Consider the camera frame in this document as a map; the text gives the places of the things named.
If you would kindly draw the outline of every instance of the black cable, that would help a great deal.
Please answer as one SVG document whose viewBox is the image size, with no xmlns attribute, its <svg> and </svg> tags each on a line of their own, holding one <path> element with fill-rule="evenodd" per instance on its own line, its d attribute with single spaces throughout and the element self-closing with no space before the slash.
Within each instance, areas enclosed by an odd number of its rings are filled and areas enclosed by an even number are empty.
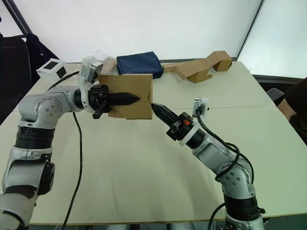
<svg viewBox="0 0 307 230">
<path fill-rule="evenodd" d="M 79 73 L 79 71 L 76 71 L 76 72 L 74 72 L 74 73 L 71 73 L 71 74 L 66 75 L 65 77 L 61 78 L 61 79 L 58 80 L 56 83 L 54 83 L 53 85 L 51 85 L 50 88 L 49 88 L 48 90 L 52 89 L 53 87 L 56 87 L 56 86 L 57 86 L 58 84 L 60 84 L 61 82 L 67 80 L 68 78 L 71 78 L 72 76 L 74 76 L 74 75 L 76 75 L 76 74 L 78 74 L 78 73 Z"/>
<path fill-rule="evenodd" d="M 197 117 L 197 121 L 199 122 L 199 124 L 201 125 L 201 127 L 211 136 L 213 136 L 215 139 L 217 139 L 218 141 L 220 141 L 226 148 L 228 148 L 229 150 L 231 150 L 232 152 L 234 152 L 236 154 L 236 157 L 234 159 L 234 161 L 231 163 L 231 165 L 229 165 L 224 171 L 222 171 L 221 173 L 219 173 L 216 177 L 215 180 L 219 181 L 219 178 L 223 175 L 225 175 L 227 172 L 229 172 L 238 162 L 239 157 L 241 156 L 242 158 L 244 158 L 247 163 L 250 165 L 251 168 L 251 181 L 252 184 L 254 183 L 254 168 L 251 164 L 251 162 L 248 160 L 248 158 L 246 156 L 244 156 L 239 148 L 232 143 L 228 143 L 228 142 L 224 142 L 218 135 L 216 135 L 215 133 L 213 133 L 202 121 L 201 119 L 201 112 L 199 109 L 196 110 L 196 117 Z"/>
<path fill-rule="evenodd" d="M 219 205 L 215 210 L 214 212 L 212 213 L 211 217 L 210 217 L 210 220 L 208 222 L 208 228 L 207 230 L 211 230 L 211 225 L 212 225 L 212 221 L 213 221 L 213 218 L 215 216 L 215 214 L 223 207 L 225 206 L 225 203 L 222 203 L 221 205 Z"/>
<path fill-rule="evenodd" d="M 76 186 L 75 191 L 74 191 L 74 193 L 72 195 L 71 203 L 69 205 L 69 208 L 68 208 L 68 211 L 67 211 L 67 214 L 66 214 L 66 218 L 64 220 L 64 223 L 62 225 L 61 230 L 64 230 L 64 228 L 65 228 L 65 226 L 67 224 L 67 220 L 68 220 L 69 215 L 71 213 L 71 208 L 72 208 L 73 202 L 75 200 L 75 197 L 77 195 L 77 192 L 78 192 L 78 189 L 79 189 L 79 185 L 80 185 L 80 182 L 81 182 L 81 177 L 82 177 L 82 131 L 81 131 L 79 122 L 77 120 L 76 114 L 73 112 L 72 115 L 73 115 L 73 118 L 74 118 L 74 120 L 76 122 L 76 125 L 77 125 L 78 130 L 79 130 L 79 135 L 80 135 L 80 169 L 79 169 L 79 178 L 78 178 L 77 186 Z"/>
<path fill-rule="evenodd" d="M 227 172 L 229 172 L 238 162 L 239 158 L 240 158 L 240 150 L 236 145 L 233 145 L 233 149 L 232 147 L 230 147 L 226 142 L 224 142 L 218 135 L 216 135 L 215 133 L 213 133 L 211 130 L 208 129 L 208 127 L 203 123 L 203 121 L 201 120 L 201 113 L 199 110 L 196 110 L 196 117 L 197 120 L 199 122 L 199 124 L 201 125 L 201 127 L 211 136 L 213 136 L 215 139 L 217 139 L 218 141 L 220 141 L 226 148 L 228 148 L 229 150 L 233 151 L 236 154 L 236 157 L 234 159 L 234 161 L 222 172 L 220 172 L 219 174 L 216 175 L 215 180 L 219 181 L 219 178 L 223 175 L 225 175 Z"/>
<path fill-rule="evenodd" d="M 54 83 L 48 90 L 54 88 L 55 86 L 57 86 L 58 84 L 60 84 L 61 82 L 67 80 L 68 78 L 78 74 L 79 71 L 76 71 L 74 73 L 71 73 L 71 74 L 68 74 L 66 75 L 65 77 L 61 78 L 59 81 L 57 81 L 56 83 Z M 72 198 L 71 198 L 71 203 L 69 205 L 69 208 L 68 208 L 68 211 L 67 211 L 67 214 L 66 214 L 66 218 L 64 220 L 64 223 L 62 225 L 62 228 L 61 230 L 64 230 L 65 227 L 66 227 L 66 224 L 67 224 L 67 221 L 68 221 L 68 218 L 69 218 L 69 215 L 71 214 L 71 209 L 72 209 L 72 205 L 73 205 L 73 202 L 75 200 L 75 197 L 77 195 L 77 192 L 78 192 L 78 189 L 79 189 L 79 186 L 80 186 L 80 182 L 81 182 L 81 178 L 82 178 L 82 167 L 83 167 L 83 153 L 82 153 L 82 131 L 81 131 L 81 128 L 80 128 L 80 125 L 79 125 L 79 122 L 78 122 L 78 119 L 76 117 L 76 113 L 73 112 L 72 113 L 73 115 L 73 119 L 75 120 L 75 123 L 78 127 L 78 130 L 79 130 L 79 142 L 80 142 L 80 168 L 79 168 L 79 177 L 78 177 L 78 182 L 77 182 L 77 186 L 75 188 L 75 191 L 72 195 Z"/>
<path fill-rule="evenodd" d="M 228 143 L 228 142 L 226 142 L 229 146 L 233 146 L 233 144 L 232 143 Z M 246 161 L 247 161 L 247 163 L 249 164 L 249 166 L 250 166 L 250 169 L 251 169 L 251 183 L 253 184 L 254 183 L 254 168 L 253 168 L 253 165 L 251 164 L 251 162 L 249 161 L 249 159 L 245 156 L 245 155 L 243 155 L 242 153 L 240 153 L 240 156 L 243 158 L 243 159 L 245 159 Z"/>
</svg>

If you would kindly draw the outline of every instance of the blue fabric pouch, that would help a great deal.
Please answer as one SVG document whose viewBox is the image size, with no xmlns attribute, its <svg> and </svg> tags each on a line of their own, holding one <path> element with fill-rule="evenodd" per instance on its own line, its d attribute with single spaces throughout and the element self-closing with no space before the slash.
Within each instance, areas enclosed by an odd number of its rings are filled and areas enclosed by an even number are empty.
<svg viewBox="0 0 307 230">
<path fill-rule="evenodd" d="M 118 73 L 151 73 L 153 79 L 160 78 L 163 67 L 154 52 L 117 57 Z"/>
</svg>

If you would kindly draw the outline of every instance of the cardboard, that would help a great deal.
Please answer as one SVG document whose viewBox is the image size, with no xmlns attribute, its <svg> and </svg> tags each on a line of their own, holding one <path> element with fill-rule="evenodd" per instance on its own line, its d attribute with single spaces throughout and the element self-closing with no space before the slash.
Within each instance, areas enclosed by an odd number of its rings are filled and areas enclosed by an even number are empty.
<svg viewBox="0 0 307 230">
<path fill-rule="evenodd" d="M 174 72 L 177 66 L 180 66 L 186 62 L 178 62 L 178 63 L 171 63 L 171 64 L 164 64 L 164 73 Z"/>
<path fill-rule="evenodd" d="M 214 64 L 215 71 L 227 71 L 232 63 L 232 58 L 226 51 L 214 51 L 207 59 Z"/>
<path fill-rule="evenodd" d="M 112 106 L 110 117 L 126 119 L 152 119 L 153 76 L 152 74 L 99 75 L 99 83 L 107 85 L 110 93 L 129 92 L 140 97 L 130 105 Z"/>
<path fill-rule="evenodd" d="M 177 66 L 175 72 L 182 79 L 189 78 L 190 81 L 197 83 L 210 78 L 210 76 L 208 76 L 208 71 L 212 66 L 212 62 L 203 58 L 185 62 L 184 64 Z"/>
</svg>

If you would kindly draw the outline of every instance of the white box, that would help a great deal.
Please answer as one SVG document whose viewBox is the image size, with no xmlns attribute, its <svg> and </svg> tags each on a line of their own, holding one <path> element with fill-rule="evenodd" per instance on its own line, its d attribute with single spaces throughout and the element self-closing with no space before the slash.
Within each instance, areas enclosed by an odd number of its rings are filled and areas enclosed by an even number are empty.
<svg viewBox="0 0 307 230">
<path fill-rule="evenodd" d="M 65 76 L 65 62 L 50 58 L 42 67 L 36 70 L 45 83 L 55 83 Z"/>
</svg>

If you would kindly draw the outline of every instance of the robotic arm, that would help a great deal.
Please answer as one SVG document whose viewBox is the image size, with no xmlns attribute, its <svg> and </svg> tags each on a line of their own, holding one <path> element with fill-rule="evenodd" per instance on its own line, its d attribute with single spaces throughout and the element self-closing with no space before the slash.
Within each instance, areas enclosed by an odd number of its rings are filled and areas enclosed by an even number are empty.
<svg viewBox="0 0 307 230">
<path fill-rule="evenodd" d="M 26 229 L 38 196 L 51 190 L 55 172 L 51 144 L 58 120 L 64 113 L 85 109 L 98 119 L 102 113 L 109 112 L 112 105 L 139 100 L 130 93 L 109 93 L 108 86 L 93 84 L 101 68 L 101 62 L 87 57 L 78 76 L 80 87 L 59 86 L 20 101 L 22 118 L 2 180 L 1 230 Z"/>
<path fill-rule="evenodd" d="M 227 170 L 235 161 L 236 154 L 212 135 L 202 131 L 200 124 L 193 122 L 191 116 L 187 113 L 177 116 L 161 104 L 153 103 L 152 109 L 170 127 L 166 134 L 173 140 L 179 140 L 181 146 L 189 146 L 193 155 L 217 175 L 224 194 L 226 229 L 264 230 L 249 163 L 239 157 L 231 170 Z M 204 98 L 195 98 L 193 116 L 196 116 L 197 110 L 201 111 L 200 114 L 206 113 Z"/>
</svg>

